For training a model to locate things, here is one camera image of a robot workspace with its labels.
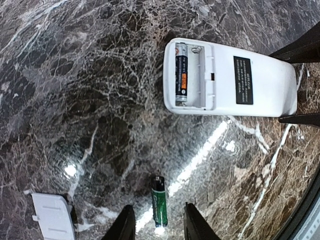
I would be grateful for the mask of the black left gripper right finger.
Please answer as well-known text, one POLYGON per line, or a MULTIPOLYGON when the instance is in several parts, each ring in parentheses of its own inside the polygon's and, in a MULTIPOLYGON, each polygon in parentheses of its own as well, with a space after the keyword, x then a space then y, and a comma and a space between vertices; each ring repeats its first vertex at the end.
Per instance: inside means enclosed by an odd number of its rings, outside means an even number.
POLYGON ((185 203, 183 226, 185 240, 221 240, 193 203, 185 203))

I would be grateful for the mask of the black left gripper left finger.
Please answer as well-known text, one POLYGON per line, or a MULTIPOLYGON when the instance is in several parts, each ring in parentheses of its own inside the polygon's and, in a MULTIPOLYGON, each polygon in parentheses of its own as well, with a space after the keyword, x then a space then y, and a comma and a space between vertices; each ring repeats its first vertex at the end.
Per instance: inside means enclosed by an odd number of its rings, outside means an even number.
POLYGON ((136 217, 133 206, 125 205, 101 240, 135 240, 136 217))

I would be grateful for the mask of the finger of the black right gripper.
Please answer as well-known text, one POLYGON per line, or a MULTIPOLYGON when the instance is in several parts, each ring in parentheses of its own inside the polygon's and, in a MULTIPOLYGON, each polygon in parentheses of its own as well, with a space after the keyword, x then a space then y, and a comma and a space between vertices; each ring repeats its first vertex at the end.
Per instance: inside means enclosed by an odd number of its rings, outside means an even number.
POLYGON ((290 64, 319 63, 320 22, 300 38, 271 53, 269 56, 290 64))
POLYGON ((306 126, 319 128, 320 113, 306 113, 306 114, 283 116, 283 117, 280 117, 278 121, 282 124, 306 125, 306 126))

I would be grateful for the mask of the green black battery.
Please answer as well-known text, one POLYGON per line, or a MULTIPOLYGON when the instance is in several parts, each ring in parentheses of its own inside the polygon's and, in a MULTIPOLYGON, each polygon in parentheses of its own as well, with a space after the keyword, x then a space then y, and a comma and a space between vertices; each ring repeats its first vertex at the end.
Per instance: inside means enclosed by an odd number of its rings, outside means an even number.
POLYGON ((175 44, 175 101, 178 105, 187 102, 188 94, 188 47, 175 44))
POLYGON ((151 178, 153 220, 156 227, 168 225, 165 178, 156 175, 151 178))

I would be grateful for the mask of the white battery cover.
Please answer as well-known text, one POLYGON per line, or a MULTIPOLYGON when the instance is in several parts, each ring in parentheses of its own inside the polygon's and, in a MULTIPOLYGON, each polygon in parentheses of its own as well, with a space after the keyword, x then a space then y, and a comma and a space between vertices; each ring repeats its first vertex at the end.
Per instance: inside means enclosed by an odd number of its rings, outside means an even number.
POLYGON ((32 193, 35 215, 45 240, 75 240, 72 206, 61 195, 32 193))

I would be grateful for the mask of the white and red remote control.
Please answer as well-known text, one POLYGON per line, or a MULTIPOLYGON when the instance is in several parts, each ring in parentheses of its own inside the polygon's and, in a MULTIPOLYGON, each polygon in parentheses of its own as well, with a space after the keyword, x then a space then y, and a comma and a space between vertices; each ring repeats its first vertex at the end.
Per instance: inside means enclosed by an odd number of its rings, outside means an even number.
POLYGON ((294 67, 256 52, 174 38, 163 57, 166 108, 179 115, 283 117, 297 111, 294 67), (187 102, 176 102, 176 44, 187 45, 187 102))

